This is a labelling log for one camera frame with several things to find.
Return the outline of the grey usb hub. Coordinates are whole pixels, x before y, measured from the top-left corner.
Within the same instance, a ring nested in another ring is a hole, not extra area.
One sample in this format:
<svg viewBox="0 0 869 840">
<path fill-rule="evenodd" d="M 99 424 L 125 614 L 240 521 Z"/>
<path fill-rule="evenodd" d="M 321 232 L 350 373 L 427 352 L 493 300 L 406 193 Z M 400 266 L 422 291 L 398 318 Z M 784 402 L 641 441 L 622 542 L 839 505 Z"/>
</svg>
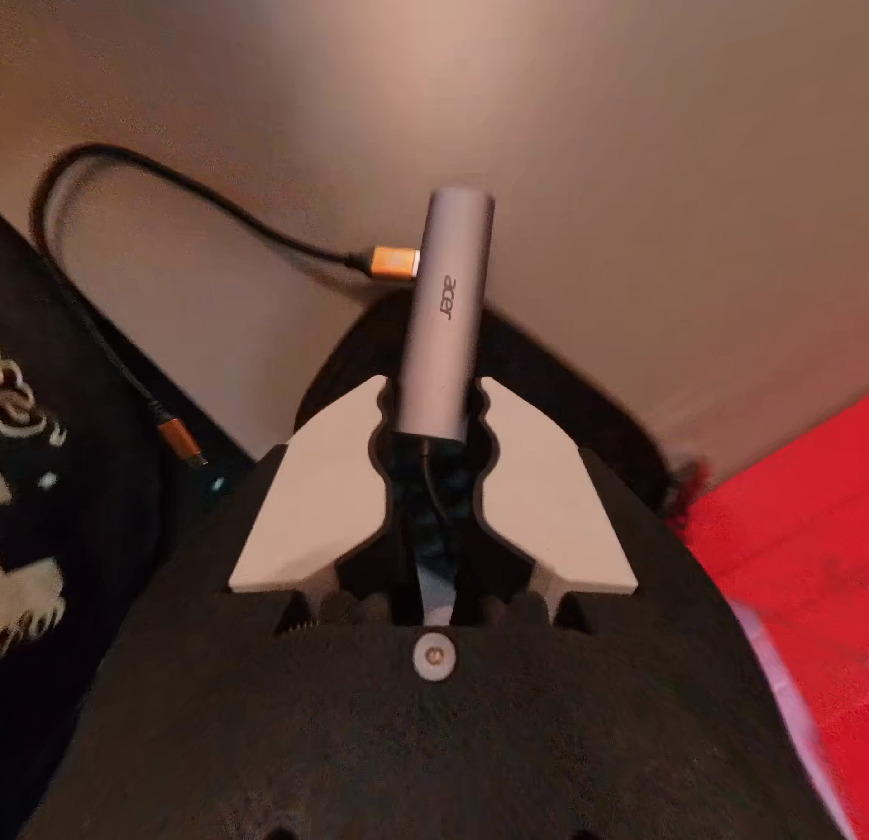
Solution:
<svg viewBox="0 0 869 840">
<path fill-rule="evenodd" d="M 398 375 L 398 433 L 465 442 L 494 206 L 469 186 L 430 198 Z"/>
</svg>

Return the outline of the black usb cable orange plugs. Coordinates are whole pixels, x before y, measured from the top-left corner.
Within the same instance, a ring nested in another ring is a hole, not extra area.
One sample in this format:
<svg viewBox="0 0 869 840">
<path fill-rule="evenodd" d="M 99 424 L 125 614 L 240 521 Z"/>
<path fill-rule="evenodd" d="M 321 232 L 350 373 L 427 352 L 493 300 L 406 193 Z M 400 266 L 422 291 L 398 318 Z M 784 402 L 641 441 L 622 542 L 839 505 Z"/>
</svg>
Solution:
<svg viewBox="0 0 869 840">
<path fill-rule="evenodd" d="M 417 276 L 420 265 L 419 249 L 377 245 L 361 252 L 337 252 L 321 248 L 268 226 L 211 187 L 132 149 L 115 144 L 91 142 L 63 150 L 43 171 L 28 204 L 29 235 L 38 259 L 49 278 L 55 283 L 62 302 L 83 326 L 103 357 L 141 401 L 162 442 L 177 460 L 191 469 L 201 468 L 207 464 L 201 446 L 196 442 L 187 425 L 169 411 L 145 383 L 136 377 L 103 336 L 95 321 L 95 311 L 89 307 L 80 289 L 63 269 L 49 245 L 50 206 L 61 181 L 71 175 L 72 170 L 83 162 L 98 159 L 150 173 L 218 208 L 224 215 L 233 218 L 270 245 L 288 249 L 320 263 L 344 267 L 373 281 L 411 282 Z"/>
</svg>

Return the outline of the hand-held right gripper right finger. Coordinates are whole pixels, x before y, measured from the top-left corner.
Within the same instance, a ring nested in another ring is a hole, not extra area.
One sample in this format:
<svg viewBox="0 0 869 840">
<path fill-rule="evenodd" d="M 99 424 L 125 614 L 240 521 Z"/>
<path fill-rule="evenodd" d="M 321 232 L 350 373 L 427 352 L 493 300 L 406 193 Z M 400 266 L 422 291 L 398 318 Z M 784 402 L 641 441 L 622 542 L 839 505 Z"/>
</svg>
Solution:
<svg viewBox="0 0 869 840">
<path fill-rule="evenodd" d="M 554 621 L 571 592 L 631 596 L 638 588 L 573 439 L 491 377 L 479 379 L 494 463 L 482 475 L 482 525 L 531 565 L 527 589 Z"/>
</svg>

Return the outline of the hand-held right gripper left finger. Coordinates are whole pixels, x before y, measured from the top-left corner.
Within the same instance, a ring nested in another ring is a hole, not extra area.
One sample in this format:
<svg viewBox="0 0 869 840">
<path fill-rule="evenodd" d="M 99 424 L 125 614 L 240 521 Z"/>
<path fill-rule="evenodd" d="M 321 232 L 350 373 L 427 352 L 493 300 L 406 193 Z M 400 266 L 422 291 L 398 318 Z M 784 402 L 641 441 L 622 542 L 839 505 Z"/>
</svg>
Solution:
<svg viewBox="0 0 869 840">
<path fill-rule="evenodd" d="M 315 616 L 339 591 L 387 596 L 395 550 L 382 544 L 392 511 L 374 443 L 385 427 L 385 375 L 319 411 L 286 444 L 229 575 L 235 595 L 297 591 Z"/>
</svg>

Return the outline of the red plastic bin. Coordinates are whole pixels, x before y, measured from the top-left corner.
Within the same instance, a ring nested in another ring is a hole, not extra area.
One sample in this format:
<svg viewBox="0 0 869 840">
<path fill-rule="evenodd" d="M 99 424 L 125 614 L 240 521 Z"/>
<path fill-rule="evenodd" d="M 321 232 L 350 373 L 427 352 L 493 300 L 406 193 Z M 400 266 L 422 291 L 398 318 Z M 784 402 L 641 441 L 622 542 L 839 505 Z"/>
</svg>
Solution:
<svg viewBox="0 0 869 840">
<path fill-rule="evenodd" d="M 724 595 L 845 838 L 868 837 L 868 399 L 701 493 L 668 524 Z"/>
</svg>

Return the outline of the dark printed sweatshirt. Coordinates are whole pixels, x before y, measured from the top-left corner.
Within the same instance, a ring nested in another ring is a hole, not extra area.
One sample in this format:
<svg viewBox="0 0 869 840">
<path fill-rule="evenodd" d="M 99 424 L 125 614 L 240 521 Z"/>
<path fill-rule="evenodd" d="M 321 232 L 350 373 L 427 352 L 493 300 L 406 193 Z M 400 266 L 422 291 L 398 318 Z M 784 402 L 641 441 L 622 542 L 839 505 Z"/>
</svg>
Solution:
<svg viewBox="0 0 869 840">
<path fill-rule="evenodd" d="M 201 447 L 191 466 L 67 305 L 38 253 L 1 224 L 1 832 L 43 797 L 106 651 L 154 571 L 253 459 L 86 300 L 126 368 Z"/>
</svg>

